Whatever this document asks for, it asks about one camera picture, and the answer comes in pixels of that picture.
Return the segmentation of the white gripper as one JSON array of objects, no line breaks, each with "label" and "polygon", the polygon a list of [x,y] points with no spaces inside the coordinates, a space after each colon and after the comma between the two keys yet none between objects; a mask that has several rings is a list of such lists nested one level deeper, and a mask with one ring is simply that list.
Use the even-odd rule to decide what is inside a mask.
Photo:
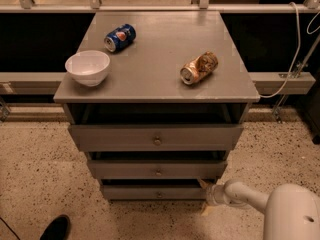
[{"label": "white gripper", "polygon": [[206,188],[206,201],[202,205],[201,215],[208,216],[213,210],[213,206],[228,205],[230,198],[225,194],[224,186],[211,184],[210,181],[198,179],[201,188]]}]

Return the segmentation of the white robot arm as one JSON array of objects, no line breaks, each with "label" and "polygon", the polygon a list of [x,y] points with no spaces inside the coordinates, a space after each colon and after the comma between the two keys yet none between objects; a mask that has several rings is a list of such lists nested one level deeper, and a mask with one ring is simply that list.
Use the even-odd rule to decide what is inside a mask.
[{"label": "white robot arm", "polygon": [[199,183],[205,191],[203,215],[219,205],[252,207],[264,215],[263,240],[320,240],[320,197],[307,188],[283,184],[266,194],[235,179]]}]

